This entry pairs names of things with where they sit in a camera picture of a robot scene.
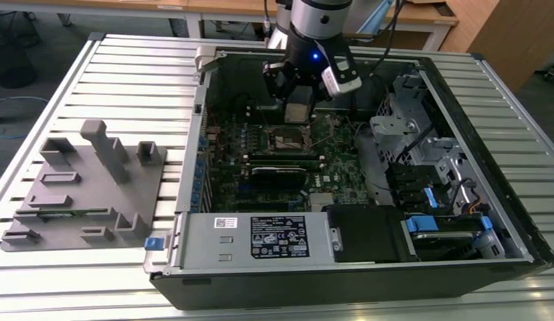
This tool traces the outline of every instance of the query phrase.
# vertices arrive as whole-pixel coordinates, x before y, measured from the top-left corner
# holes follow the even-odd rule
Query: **blue cable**
[[[49,100],[41,97],[34,97],[34,96],[17,96],[17,97],[6,97],[0,99],[0,102],[5,102],[6,100],[11,100],[11,99],[35,99],[35,100],[41,100],[45,103],[49,103]],[[25,138],[27,137],[27,135],[21,135],[21,136],[3,136],[0,135],[0,138],[6,138],[6,139],[19,139],[19,138]]]

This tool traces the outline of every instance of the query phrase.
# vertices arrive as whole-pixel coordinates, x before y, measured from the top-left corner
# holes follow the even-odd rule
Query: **wooden desk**
[[[264,22],[265,16],[264,0],[0,0],[0,10],[186,19],[193,38],[204,38],[204,20]],[[276,2],[269,0],[273,19],[277,13]],[[389,11],[384,27],[393,16],[394,8]],[[437,51],[457,24],[458,18],[441,16],[433,5],[408,3],[397,30],[429,33],[424,49]]]

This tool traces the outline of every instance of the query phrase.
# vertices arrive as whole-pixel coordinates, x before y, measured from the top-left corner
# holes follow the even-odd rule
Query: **metal bracket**
[[[333,250],[336,252],[341,252],[342,251],[342,239],[341,239],[341,230],[338,227],[334,227],[329,230],[329,234],[332,236],[332,245],[333,245]]]
[[[198,72],[206,72],[216,67],[216,64],[212,64],[212,62],[216,61],[217,51],[217,47],[212,45],[202,45],[198,47],[197,56],[194,58]]]

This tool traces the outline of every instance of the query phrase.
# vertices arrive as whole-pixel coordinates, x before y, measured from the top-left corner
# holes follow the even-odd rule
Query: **desk leg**
[[[200,13],[187,12],[186,22],[189,23],[190,38],[202,39],[205,37],[202,28],[202,15]]]
[[[69,13],[58,13],[57,16],[59,17],[59,21],[62,22],[62,25],[65,27],[69,27],[70,25],[73,25],[71,15]]]
[[[429,40],[424,45],[422,50],[426,51],[438,51],[442,43],[445,42],[448,32],[450,31],[449,25],[436,25],[434,31],[430,33]]]

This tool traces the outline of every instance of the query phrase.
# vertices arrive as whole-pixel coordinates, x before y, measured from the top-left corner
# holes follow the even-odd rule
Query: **motherboard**
[[[356,147],[360,126],[334,112],[317,111],[300,123],[250,106],[245,113],[214,112],[212,212],[321,211],[330,204],[372,203]]]

